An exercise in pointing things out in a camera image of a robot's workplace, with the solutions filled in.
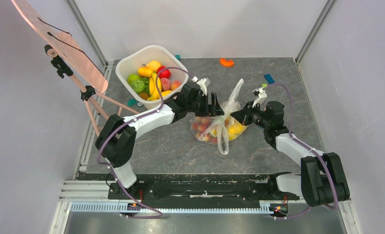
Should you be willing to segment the clear plastic bag of fruits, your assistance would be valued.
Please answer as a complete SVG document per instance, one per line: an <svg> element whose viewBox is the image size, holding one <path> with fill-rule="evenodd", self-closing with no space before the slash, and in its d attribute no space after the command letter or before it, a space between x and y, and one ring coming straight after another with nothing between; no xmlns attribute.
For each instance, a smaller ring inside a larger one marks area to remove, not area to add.
<svg viewBox="0 0 385 234"><path fill-rule="evenodd" d="M240 79L233 89L229 99L221 104L224 114L217 117L192 117L190 131L198 141L216 145L219 152L227 155L230 152L229 142L237 139L247 129L231 116L240 110L241 103L236 99L244 83Z"/></svg>

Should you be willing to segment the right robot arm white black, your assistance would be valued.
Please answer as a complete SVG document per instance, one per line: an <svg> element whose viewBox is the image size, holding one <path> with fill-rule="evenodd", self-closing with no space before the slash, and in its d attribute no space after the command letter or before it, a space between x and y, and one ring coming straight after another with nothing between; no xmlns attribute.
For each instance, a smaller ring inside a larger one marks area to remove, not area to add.
<svg viewBox="0 0 385 234"><path fill-rule="evenodd" d="M300 166L298 175L288 172L270 176L267 191L280 199L286 193L301 196L311 207L338 205L350 199L346 175L338 154L324 153L307 145L284 124L285 106L277 101L267 103L265 109L248 102L231 116L240 124L255 124L263 129L264 139L273 149L284 153Z"/></svg>

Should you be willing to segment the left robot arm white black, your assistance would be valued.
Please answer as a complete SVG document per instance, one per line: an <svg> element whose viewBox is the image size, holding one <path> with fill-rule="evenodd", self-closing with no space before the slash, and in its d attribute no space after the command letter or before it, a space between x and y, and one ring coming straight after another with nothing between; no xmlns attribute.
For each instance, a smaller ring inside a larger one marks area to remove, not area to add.
<svg viewBox="0 0 385 234"><path fill-rule="evenodd" d="M208 96L204 84L186 82L180 92L163 101L159 106L130 117L111 115L96 139L96 148L111 167L126 198L138 195L139 185L130 164L135 141L142 135L158 127L183 119L188 113L197 117L217 117L224 115L216 92Z"/></svg>

